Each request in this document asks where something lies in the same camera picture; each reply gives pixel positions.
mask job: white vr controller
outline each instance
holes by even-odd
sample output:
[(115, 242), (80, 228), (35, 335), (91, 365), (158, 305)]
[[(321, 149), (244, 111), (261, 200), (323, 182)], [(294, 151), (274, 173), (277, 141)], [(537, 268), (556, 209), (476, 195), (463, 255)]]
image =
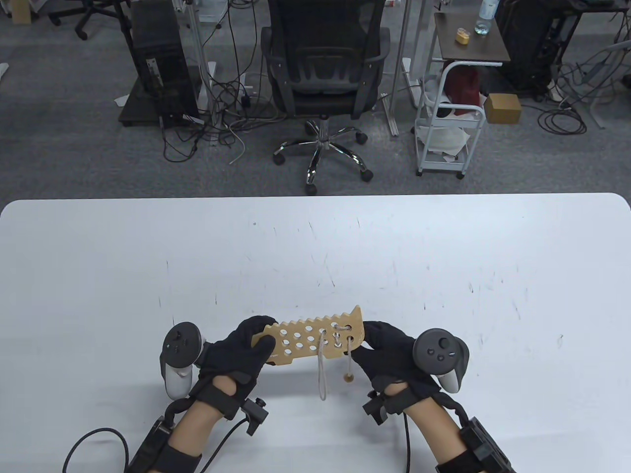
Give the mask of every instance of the white vr controller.
[[(193, 365), (199, 368), (206, 346), (206, 339), (191, 322), (181, 322), (169, 330), (162, 344), (160, 370), (171, 399), (189, 395)], [(460, 338), (443, 329), (426, 330), (416, 339), (412, 358), (419, 369), (436, 376), (445, 391), (460, 391), (469, 364), (469, 349)]]
[(197, 325), (191, 322), (181, 322), (169, 330), (162, 344), (160, 370), (171, 399), (183, 399), (189, 395), (193, 365), (199, 368), (207, 345)]

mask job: water bottle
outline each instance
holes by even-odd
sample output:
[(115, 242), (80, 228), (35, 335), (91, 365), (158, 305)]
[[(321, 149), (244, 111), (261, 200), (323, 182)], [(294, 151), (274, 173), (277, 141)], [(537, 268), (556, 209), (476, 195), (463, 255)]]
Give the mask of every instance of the water bottle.
[(475, 22), (475, 32), (477, 34), (488, 35), (499, 4), (500, 0), (482, 0), (478, 20)]

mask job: chair leg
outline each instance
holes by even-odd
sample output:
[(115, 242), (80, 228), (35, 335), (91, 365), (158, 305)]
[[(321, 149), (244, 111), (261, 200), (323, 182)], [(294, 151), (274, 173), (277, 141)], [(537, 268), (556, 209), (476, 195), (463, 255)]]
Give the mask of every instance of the chair leg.
[(356, 127), (344, 127), (341, 130), (336, 131), (335, 133), (333, 133), (331, 135), (331, 138), (336, 138), (336, 137), (338, 137), (340, 135), (343, 135), (345, 133), (350, 133), (351, 131), (354, 131), (356, 133), (361, 133), (362, 132), (359, 128), (356, 128)]
[(274, 151), (274, 155), (277, 155), (281, 151), (287, 148), (291, 148), (292, 146), (301, 146), (303, 144), (316, 144), (317, 141), (308, 140), (308, 139), (295, 139), (293, 141), (285, 141), (281, 144), (276, 151)]
[(64, 11), (60, 11), (60, 12), (53, 12), (53, 13), (49, 13), (48, 17), (50, 18), (50, 20), (55, 23), (55, 19), (59, 19), (59, 18), (63, 18), (65, 16), (74, 16), (74, 15), (80, 15), (81, 13), (86, 13), (88, 11), (87, 8), (84, 7), (79, 7), (79, 8), (71, 8), (70, 10), (64, 10)]
[(309, 163), (309, 170), (307, 171), (307, 185), (305, 186), (305, 190), (310, 196), (314, 196), (317, 192), (314, 181), (316, 180), (316, 171), (317, 166), (320, 163), (321, 153), (322, 145), (318, 143), (317, 147), (315, 148), (314, 155), (311, 158), (311, 162)]
[(74, 27), (75, 32), (79, 35), (79, 38), (83, 39), (80, 33), (83, 33), (83, 27), (88, 23), (90, 17), (94, 14), (95, 10), (90, 8), (85, 15), (83, 15), (82, 19), (79, 20), (79, 23)]
[(113, 11), (105, 10), (103, 8), (94, 8), (94, 12), (95, 13), (100, 13), (101, 15), (109, 16), (111, 18), (117, 18), (118, 19), (118, 15), (116, 13), (114, 13)]
[(357, 156), (354, 152), (352, 152), (350, 149), (337, 144), (337, 143), (331, 143), (330, 146), (337, 151), (338, 153), (341, 153), (342, 155), (346, 156), (347, 158), (351, 158), (356, 165), (359, 166), (360, 171), (365, 172), (367, 167), (366, 165), (363, 163), (363, 159), (361, 159), (359, 156)]

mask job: forearm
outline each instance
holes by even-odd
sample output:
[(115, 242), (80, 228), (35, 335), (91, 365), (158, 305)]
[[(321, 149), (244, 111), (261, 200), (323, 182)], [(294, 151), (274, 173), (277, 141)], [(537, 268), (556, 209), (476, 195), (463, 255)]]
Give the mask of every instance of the forearm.
[[(234, 381), (227, 377), (217, 376), (213, 384), (228, 395), (233, 395), (236, 390)], [(192, 457), (198, 457), (204, 451), (208, 437), (215, 424), (223, 417), (223, 414), (204, 402), (195, 401), (182, 420), (175, 426), (168, 444), (179, 452)]]
[[(393, 396), (407, 387), (407, 383), (391, 384), (385, 393)], [(467, 450), (460, 438), (458, 425), (431, 397), (410, 406), (405, 413), (418, 426), (439, 465)]]

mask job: chrome chair base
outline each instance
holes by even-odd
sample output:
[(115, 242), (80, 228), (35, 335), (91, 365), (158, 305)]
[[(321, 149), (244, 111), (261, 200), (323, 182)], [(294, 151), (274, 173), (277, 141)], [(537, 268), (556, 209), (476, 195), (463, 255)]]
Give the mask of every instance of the chrome chair base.
[(274, 163), (276, 165), (280, 166), (285, 162), (285, 157), (281, 153), (284, 149), (291, 148), (293, 146), (315, 144), (315, 151), (313, 157), (311, 158), (309, 169), (307, 170), (307, 182), (305, 184), (305, 192), (307, 193), (307, 195), (314, 196), (317, 194), (317, 187), (314, 184), (314, 181), (316, 179), (316, 171), (318, 164), (320, 163), (322, 151), (327, 149), (337, 151), (339, 154), (351, 159), (359, 167), (360, 175), (364, 182), (369, 182), (372, 179), (372, 171), (370, 171), (366, 167), (366, 164), (364, 164), (363, 160), (358, 155), (340, 144), (331, 142), (332, 138), (336, 138), (345, 133), (350, 133), (351, 131), (354, 131), (355, 141), (358, 144), (364, 144), (366, 143), (366, 141), (368, 141), (368, 137), (364, 133), (362, 133), (359, 128), (344, 127), (341, 130), (329, 135), (329, 119), (320, 119), (319, 124), (317, 124), (314, 120), (307, 120), (307, 122), (305, 123), (305, 131), (307, 131), (308, 135), (313, 136), (314, 138), (285, 141), (278, 147), (276, 151), (274, 151), (272, 159), (274, 160)]

